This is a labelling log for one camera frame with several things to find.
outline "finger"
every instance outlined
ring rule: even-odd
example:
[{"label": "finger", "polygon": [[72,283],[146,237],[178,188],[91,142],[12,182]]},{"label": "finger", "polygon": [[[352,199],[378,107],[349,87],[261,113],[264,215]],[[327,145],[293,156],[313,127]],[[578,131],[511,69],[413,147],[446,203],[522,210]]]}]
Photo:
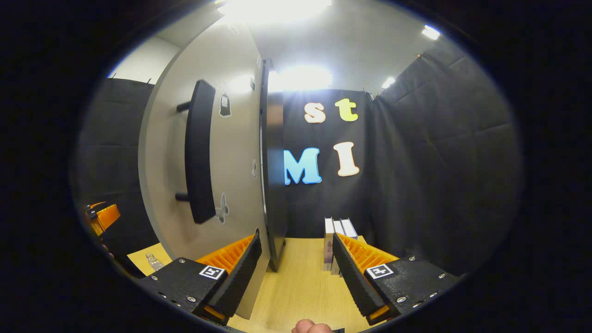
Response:
[{"label": "finger", "polygon": [[296,333],[307,333],[313,325],[314,322],[310,319],[299,320],[296,323]]},{"label": "finger", "polygon": [[333,333],[333,331],[327,324],[316,324],[309,328],[307,333]]}]

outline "white box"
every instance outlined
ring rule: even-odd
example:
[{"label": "white box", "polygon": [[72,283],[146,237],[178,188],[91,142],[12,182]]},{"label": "white box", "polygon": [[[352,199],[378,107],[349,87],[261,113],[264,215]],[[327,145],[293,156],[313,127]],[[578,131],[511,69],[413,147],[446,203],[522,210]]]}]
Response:
[{"label": "white box", "polygon": [[345,231],[345,235],[347,237],[351,237],[353,239],[358,238],[358,233],[356,233],[356,229],[353,228],[352,221],[347,219],[341,219],[341,224],[343,225],[343,231]]},{"label": "white box", "polygon": [[325,240],[323,243],[323,271],[331,270],[333,262],[333,218],[325,218]]},{"label": "white box", "polygon": [[[343,227],[341,226],[340,220],[333,220],[333,227],[335,228],[336,233],[341,233],[342,235],[345,235],[345,233],[343,232]],[[337,260],[335,259],[335,256],[333,256],[333,263],[331,264],[331,275],[337,275],[337,274],[339,274],[339,265],[337,264]]]}]

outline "black curtain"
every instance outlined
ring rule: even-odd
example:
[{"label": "black curtain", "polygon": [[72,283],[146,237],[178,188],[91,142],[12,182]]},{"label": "black curtain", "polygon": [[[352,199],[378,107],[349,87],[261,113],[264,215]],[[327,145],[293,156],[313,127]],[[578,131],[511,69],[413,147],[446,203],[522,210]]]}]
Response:
[{"label": "black curtain", "polygon": [[[345,121],[339,115],[335,103],[348,98],[356,103],[352,113],[358,115],[355,121]],[[289,150],[296,160],[304,149],[315,147],[320,150],[317,157],[318,173],[322,181],[318,184],[286,186],[288,230],[286,237],[324,237],[324,218],[349,217],[358,234],[372,232],[367,196],[366,171],[366,117],[371,107],[368,94],[348,90],[303,90],[284,92],[284,149]],[[304,120],[304,106],[307,103],[321,103],[326,119],[311,124]],[[349,177],[337,175],[339,158],[333,146],[341,142],[353,142],[353,160],[360,172]]]},{"label": "black curtain", "polygon": [[77,145],[73,186],[78,204],[107,201],[121,217],[102,235],[102,242],[128,272],[143,274],[127,254],[158,243],[140,192],[138,141],[144,109],[154,85],[106,79],[85,114]]},{"label": "black curtain", "polygon": [[376,245],[453,274],[477,268],[522,188],[511,109],[494,82],[440,37],[373,101],[366,124]]}]

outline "wooden table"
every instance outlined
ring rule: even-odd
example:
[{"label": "wooden table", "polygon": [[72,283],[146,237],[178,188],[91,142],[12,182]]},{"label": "wooden table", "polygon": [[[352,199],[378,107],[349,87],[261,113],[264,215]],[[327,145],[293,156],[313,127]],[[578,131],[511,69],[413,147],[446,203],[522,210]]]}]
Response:
[{"label": "wooden table", "polygon": [[[343,278],[321,270],[323,241],[286,238],[279,270],[265,273],[251,318],[235,315],[228,326],[245,332],[290,332],[297,321],[307,318],[331,329],[345,327],[346,332],[369,328]],[[146,261],[144,252],[138,253],[136,257]],[[170,260],[155,256],[163,263]]]}]

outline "blue letter m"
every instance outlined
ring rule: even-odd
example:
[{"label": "blue letter m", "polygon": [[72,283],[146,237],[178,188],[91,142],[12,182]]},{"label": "blue letter m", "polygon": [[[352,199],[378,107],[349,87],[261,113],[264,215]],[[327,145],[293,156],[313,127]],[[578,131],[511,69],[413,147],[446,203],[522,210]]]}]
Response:
[{"label": "blue letter m", "polygon": [[321,182],[323,179],[318,175],[317,167],[317,155],[319,152],[320,150],[318,148],[307,148],[302,152],[300,160],[296,162],[290,151],[284,151],[284,183],[290,185],[288,172],[296,184],[302,178],[303,172],[304,178],[302,178],[302,182],[304,184],[317,184]]}]

